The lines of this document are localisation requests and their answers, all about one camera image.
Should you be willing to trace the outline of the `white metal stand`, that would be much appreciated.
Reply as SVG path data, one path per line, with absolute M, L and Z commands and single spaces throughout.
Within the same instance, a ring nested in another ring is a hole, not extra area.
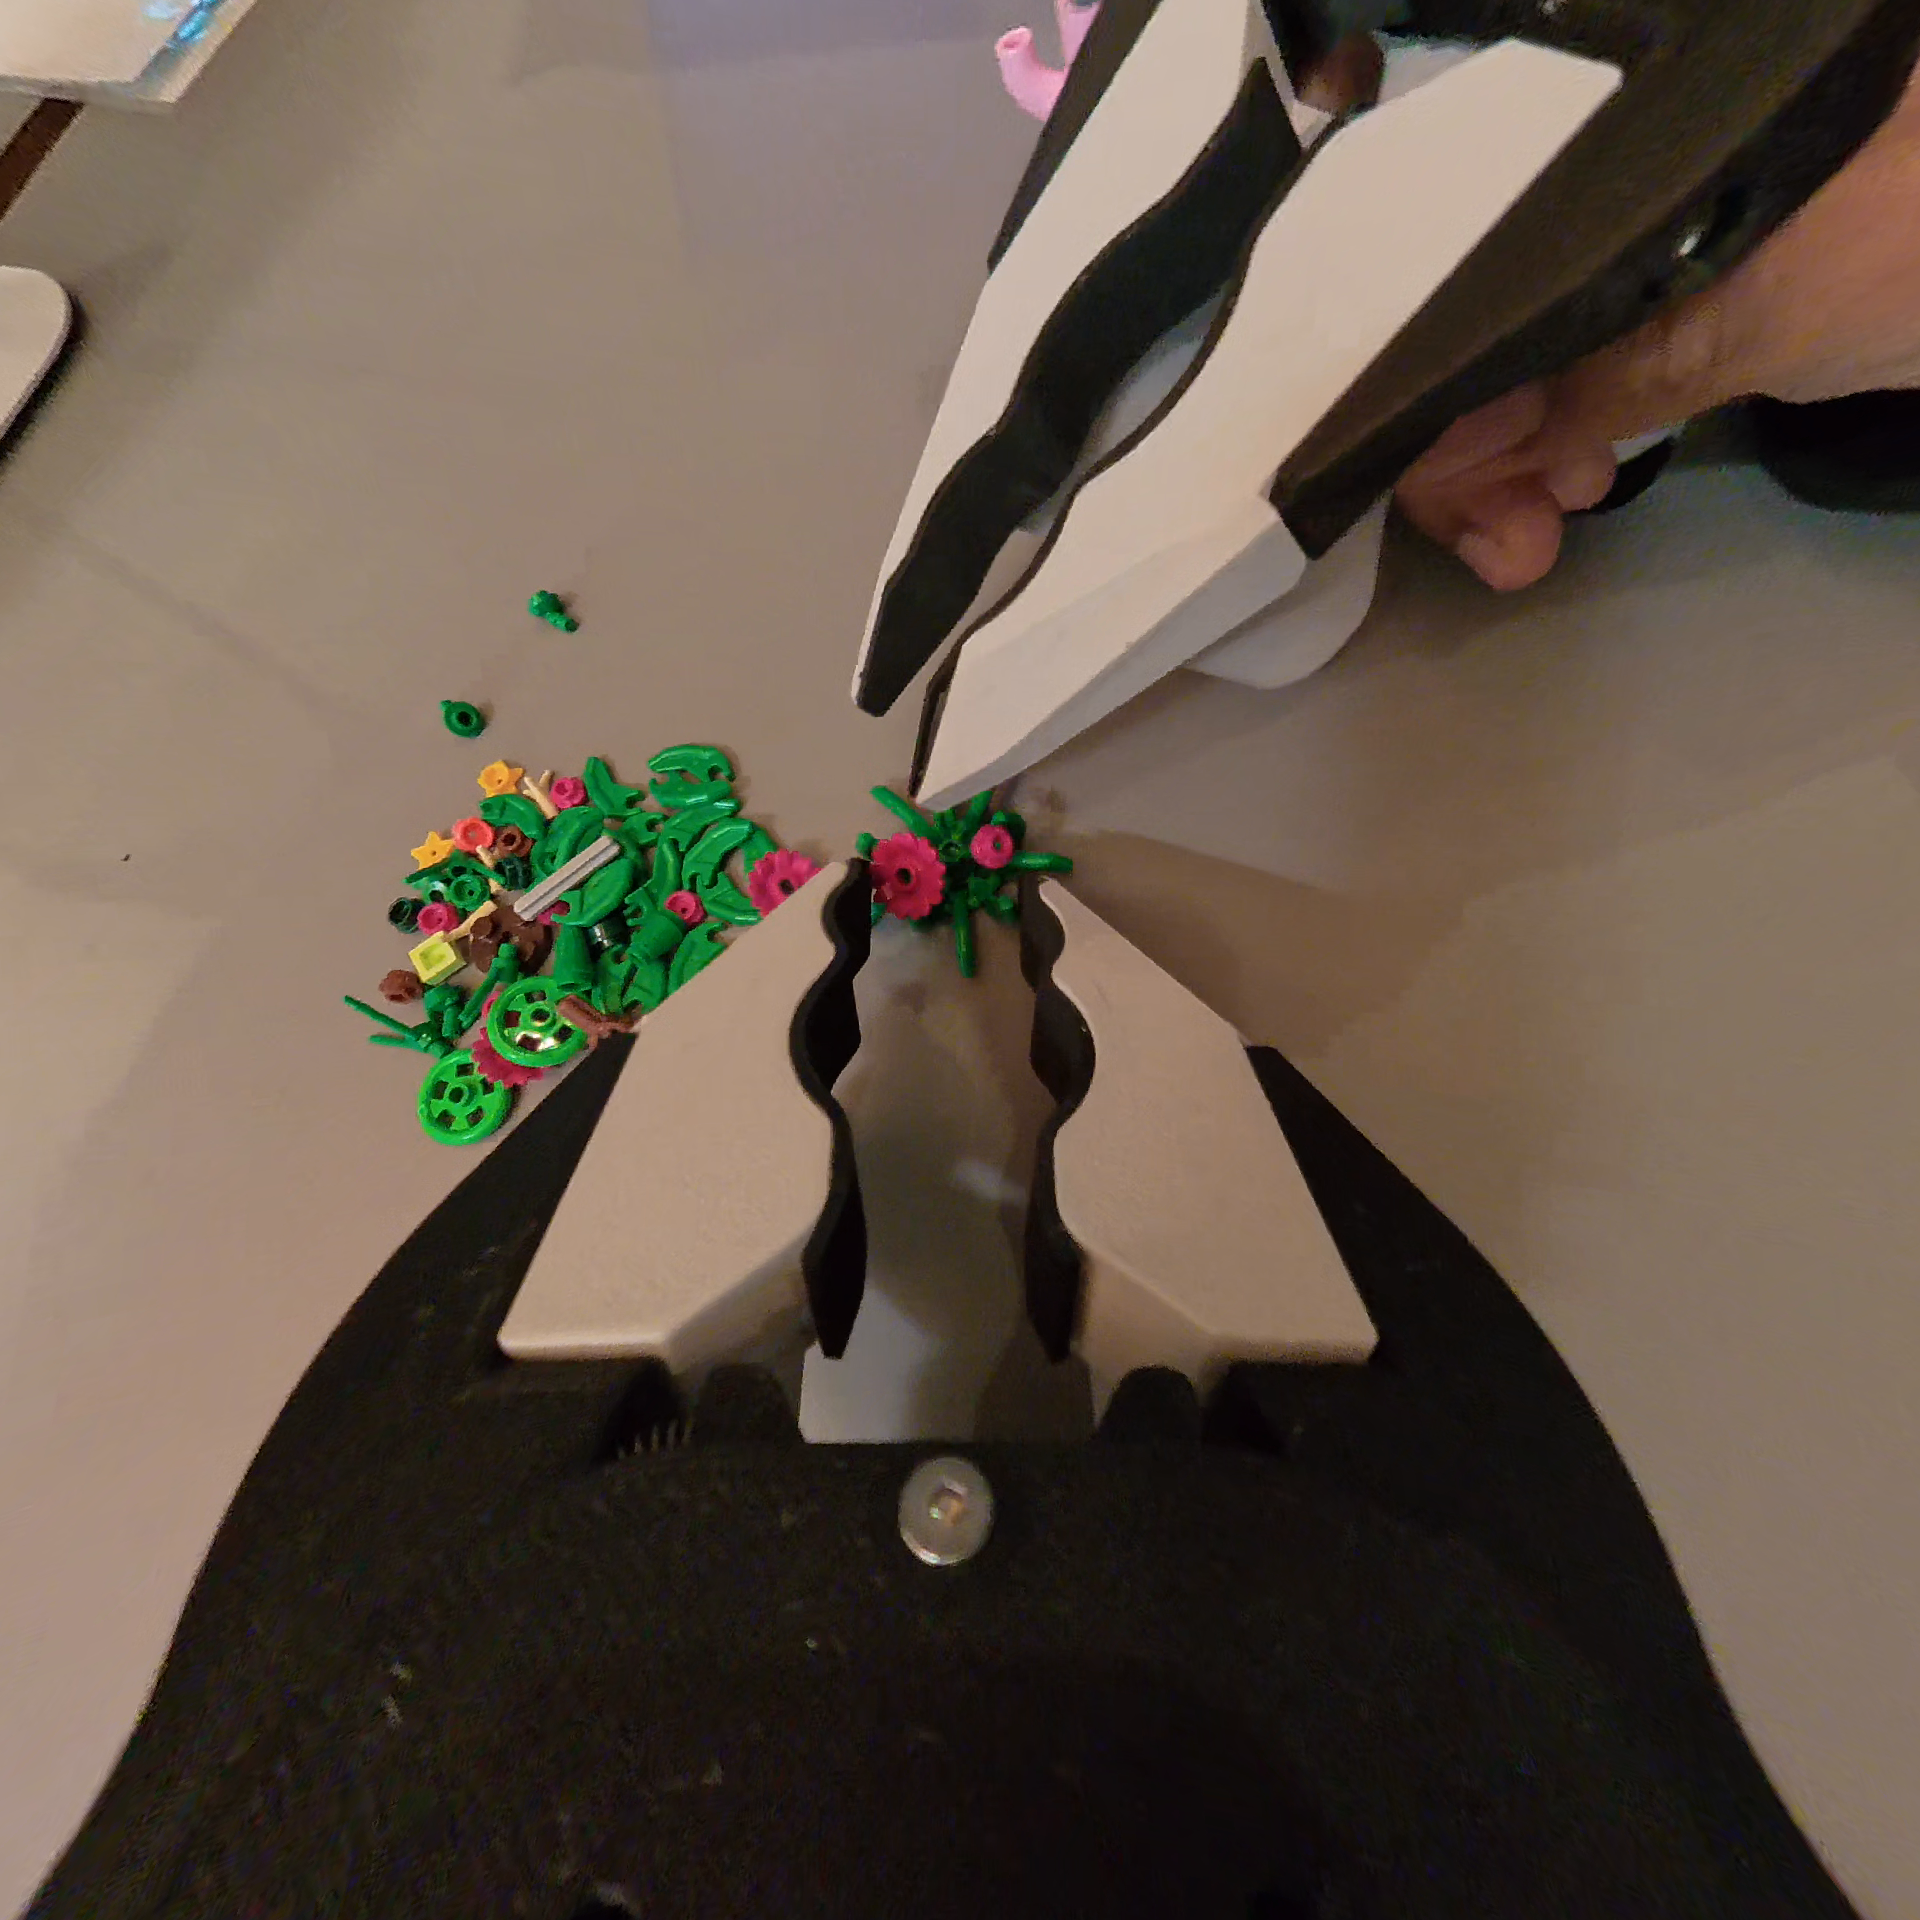
M 49 274 L 4 265 L 4 444 L 24 428 L 74 344 L 78 306 Z

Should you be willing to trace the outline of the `green spiky toy plant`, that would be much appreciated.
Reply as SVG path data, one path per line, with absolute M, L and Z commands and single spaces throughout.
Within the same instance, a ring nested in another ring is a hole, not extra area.
M 979 922 L 1019 923 L 1023 886 L 1033 877 L 1069 877 L 1076 862 L 1065 851 L 1030 844 L 1027 818 L 1005 804 L 995 786 L 947 809 L 932 809 L 892 786 L 875 782 L 870 798 L 892 817 L 892 831 L 923 831 L 947 862 L 947 895 L 937 913 L 924 922 L 882 915 L 873 903 L 873 881 L 867 851 L 875 835 L 863 831 L 856 855 L 870 883 L 870 923 L 906 923 L 923 932 L 946 929 L 955 968 L 964 977 L 979 972 Z

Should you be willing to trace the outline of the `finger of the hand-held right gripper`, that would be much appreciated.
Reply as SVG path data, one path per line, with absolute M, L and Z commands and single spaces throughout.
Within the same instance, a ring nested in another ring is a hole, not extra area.
M 887 713 L 1055 502 L 1117 392 L 1213 298 L 1303 161 L 1262 5 L 1105 5 L 1030 167 L 882 563 Z
M 1213 327 L 947 653 L 913 790 L 946 809 L 1085 731 L 1290 590 L 1281 465 L 1622 88 L 1509 37 L 1326 133 L 1262 211 Z

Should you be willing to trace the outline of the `person's right hand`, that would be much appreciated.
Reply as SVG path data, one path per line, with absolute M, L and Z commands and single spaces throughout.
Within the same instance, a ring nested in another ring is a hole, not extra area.
M 1833 401 L 1919 383 L 1919 77 L 1742 265 L 1563 375 L 1457 420 L 1396 488 L 1400 515 L 1499 590 L 1556 563 L 1618 444 L 1748 397 Z

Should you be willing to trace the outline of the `laminated paper sheet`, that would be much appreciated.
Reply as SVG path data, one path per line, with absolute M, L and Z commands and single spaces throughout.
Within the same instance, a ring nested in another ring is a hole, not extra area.
M 253 1 L 4 1 L 4 97 L 179 104 Z

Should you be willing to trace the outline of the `pink toy brick flowerpot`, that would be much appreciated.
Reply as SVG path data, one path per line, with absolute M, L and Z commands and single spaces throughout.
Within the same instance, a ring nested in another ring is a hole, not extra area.
M 1101 1 L 1052 1 L 1055 58 L 1046 58 L 1034 31 L 1009 28 L 995 40 L 997 77 L 1007 97 L 1034 123 L 1046 123 L 1065 92 L 1079 53 L 1101 14 Z

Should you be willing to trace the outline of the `pile of toy brick pieces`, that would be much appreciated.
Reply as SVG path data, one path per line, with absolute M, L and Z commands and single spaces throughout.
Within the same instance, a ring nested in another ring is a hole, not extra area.
M 646 1015 L 762 923 L 747 868 L 786 846 L 723 746 L 678 743 L 623 781 L 495 758 L 479 804 L 411 855 L 376 997 L 348 995 L 374 1046 L 421 1068 L 416 1115 L 445 1147 L 493 1142 L 522 1093 Z

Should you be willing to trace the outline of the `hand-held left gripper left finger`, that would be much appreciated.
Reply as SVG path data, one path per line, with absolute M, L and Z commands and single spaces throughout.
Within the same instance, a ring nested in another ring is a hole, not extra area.
M 506 1313 L 500 1394 L 756 1384 L 792 1417 L 804 1360 L 851 1347 L 869 1215 L 836 1095 L 861 1046 L 870 872 L 831 862 L 641 1020 Z

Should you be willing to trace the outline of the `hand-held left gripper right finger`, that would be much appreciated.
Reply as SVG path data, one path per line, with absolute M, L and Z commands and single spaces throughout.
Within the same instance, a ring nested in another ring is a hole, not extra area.
M 1059 877 L 1027 888 L 1023 968 L 1052 1101 L 1025 1303 L 1093 1413 L 1135 1372 L 1206 1399 L 1244 1362 L 1370 1362 L 1377 1326 L 1240 1029 Z

